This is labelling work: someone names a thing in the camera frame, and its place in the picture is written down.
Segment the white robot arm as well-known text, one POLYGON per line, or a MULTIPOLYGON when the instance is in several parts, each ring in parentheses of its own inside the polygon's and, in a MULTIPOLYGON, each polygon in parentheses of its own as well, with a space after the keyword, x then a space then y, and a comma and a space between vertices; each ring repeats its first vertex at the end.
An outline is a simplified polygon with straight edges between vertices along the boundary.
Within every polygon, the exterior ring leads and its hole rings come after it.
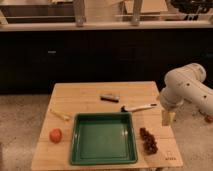
POLYGON ((184 101, 195 104, 204 114, 213 117, 213 89, 204 84, 205 79, 206 70, 198 63, 170 70, 165 75, 165 87, 159 93, 163 126, 171 125, 174 110, 184 101))

